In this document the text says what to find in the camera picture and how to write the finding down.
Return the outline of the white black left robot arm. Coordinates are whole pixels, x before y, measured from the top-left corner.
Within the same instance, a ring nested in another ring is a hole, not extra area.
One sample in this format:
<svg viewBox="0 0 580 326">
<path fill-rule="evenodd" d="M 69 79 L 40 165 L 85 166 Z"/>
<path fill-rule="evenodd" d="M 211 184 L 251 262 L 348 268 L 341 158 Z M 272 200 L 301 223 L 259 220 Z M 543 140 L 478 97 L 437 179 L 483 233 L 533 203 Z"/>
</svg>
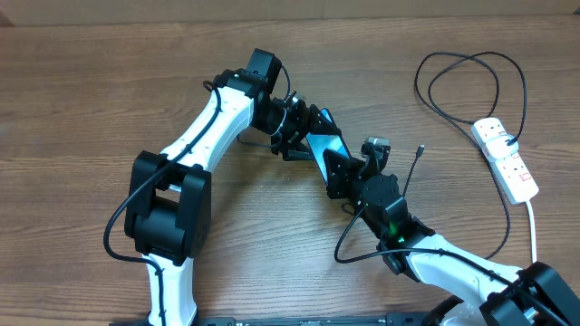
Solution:
<svg viewBox="0 0 580 326">
<path fill-rule="evenodd" d="M 243 130 L 264 132 L 274 154 L 313 160 L 322 172 L 326 150 L 350 155 L 327 110 L 291 91 L 273 97 L 285 72 L 273 53 L 255 49 L 246 68 L 205 81 L 208 103 L 178 139 L 159 154 L 135 158 L 129 194 L 105 226 L 103 246 L 116 260 L 146 264 L 151 307 L 142 324 L 195 323 L 193 263 L 210 227 L 212 174 Z"/>
</svg>

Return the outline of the Samsung Galaxy smartphone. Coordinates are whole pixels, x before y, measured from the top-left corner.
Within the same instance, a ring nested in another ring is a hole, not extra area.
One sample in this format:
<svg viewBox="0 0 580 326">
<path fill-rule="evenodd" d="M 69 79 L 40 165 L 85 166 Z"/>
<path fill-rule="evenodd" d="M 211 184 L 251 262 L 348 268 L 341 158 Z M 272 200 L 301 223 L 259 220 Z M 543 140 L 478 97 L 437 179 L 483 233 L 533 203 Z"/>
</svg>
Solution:
<svg viewBox="0 0 580 326">
<path fill-rule="evenodd" d="M 314 162 L 319 167 L 324 183 L 328 182 L 327 168 L 323 157 L 326 149 L 333 150 L 346 158 L 351 157 L 351 153 L 343 141 L 342 136 L 308 133 L 306 140 L 314 156 Z"/>
</svg>

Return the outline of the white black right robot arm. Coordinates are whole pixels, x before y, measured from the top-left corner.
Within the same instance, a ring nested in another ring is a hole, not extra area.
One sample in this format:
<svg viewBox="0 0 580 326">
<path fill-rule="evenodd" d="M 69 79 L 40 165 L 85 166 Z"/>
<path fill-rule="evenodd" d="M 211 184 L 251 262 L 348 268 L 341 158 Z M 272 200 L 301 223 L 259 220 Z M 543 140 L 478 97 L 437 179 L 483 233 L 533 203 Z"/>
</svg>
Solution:
<svg viewBox="0 0 580 326">
<path fill-rule="evenodd" d="M 468 319 L 487 325 L 576 325 L 579 299 L 547 264 L 525 269 L 483 259 L 448 242 L 413 216 L 398 179 L 385 176 L 389 150 L 370 147 L 363 159 L 334 150 L 323 153 L 331 198 L 346 198 L 376 236 L 372 256 L 395 274 L 439 287 L 451 298 L 432 311 L 425 324 Z"/>
</svg>

